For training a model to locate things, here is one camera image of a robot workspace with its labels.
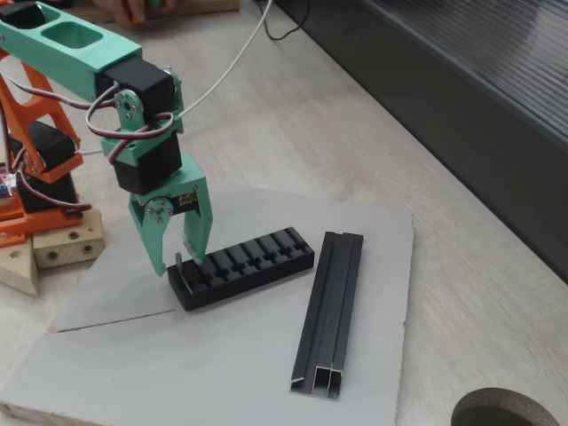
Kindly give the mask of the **person's hand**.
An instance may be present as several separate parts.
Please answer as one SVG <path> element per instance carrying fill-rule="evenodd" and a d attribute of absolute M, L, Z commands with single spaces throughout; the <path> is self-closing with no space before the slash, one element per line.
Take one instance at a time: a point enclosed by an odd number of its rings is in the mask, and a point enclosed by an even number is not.
<path fill-rule="evenodd" d="M 114 20 L 126 29 L 134 29 L 137 24 L 144 23 L 148 16 L 157 16 L 172 12 L 176 0 L 161 1 L 161 7 L 152 9 L 144 0 L 101 0 L 94 4 L 101 10 L 109 13 Z"/>

